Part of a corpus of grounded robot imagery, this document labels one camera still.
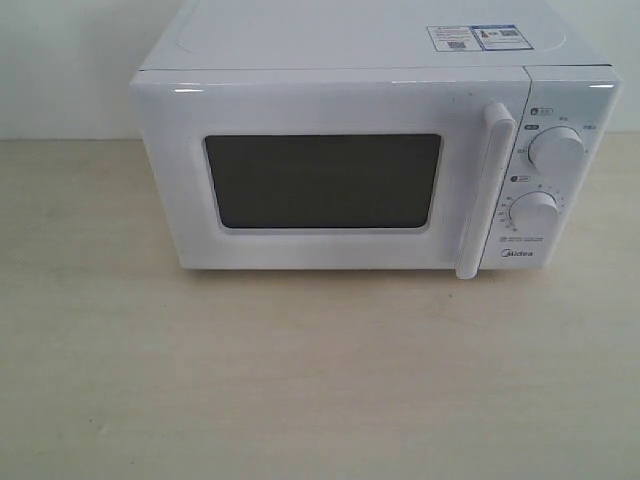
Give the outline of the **white microwave door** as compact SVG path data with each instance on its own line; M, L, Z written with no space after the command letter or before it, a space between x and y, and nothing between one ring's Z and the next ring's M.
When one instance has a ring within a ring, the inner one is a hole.
M521 67L142 70L131 83L187 269L480 270Z

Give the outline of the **white Midea microwave body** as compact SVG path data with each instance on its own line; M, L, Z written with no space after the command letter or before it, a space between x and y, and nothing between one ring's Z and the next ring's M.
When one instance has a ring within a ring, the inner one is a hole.
M428 26L514 24L529 51L438 52ZM480 271L546 265L562 235L620 90L613 66L543 1L189 1L139 70L301 70L521 67L531 89ZM545 130L581 137L581 165L540 174L528 148ZM546 192L559 220L544 234L515 229L509 208Z

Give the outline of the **lower white timer knob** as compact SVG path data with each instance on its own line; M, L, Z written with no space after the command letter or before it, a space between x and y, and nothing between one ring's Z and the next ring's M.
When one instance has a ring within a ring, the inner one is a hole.
M516 199L509 208L509 219L516 230L544 234L559 220L555 199L546 192L531 192Z

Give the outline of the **upper white power knob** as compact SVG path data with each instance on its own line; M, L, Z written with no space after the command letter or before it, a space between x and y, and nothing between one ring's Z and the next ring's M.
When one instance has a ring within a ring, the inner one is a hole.
M537 135L529 145L533 167L545 176L560 176L576 170L586 155L580 135L566 126L554 127Z

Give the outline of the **blue white warning sticker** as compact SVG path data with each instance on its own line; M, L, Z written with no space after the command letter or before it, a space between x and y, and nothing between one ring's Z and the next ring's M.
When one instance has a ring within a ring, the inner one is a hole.
M438 52L529 51L534 47L514 24L428 26Z

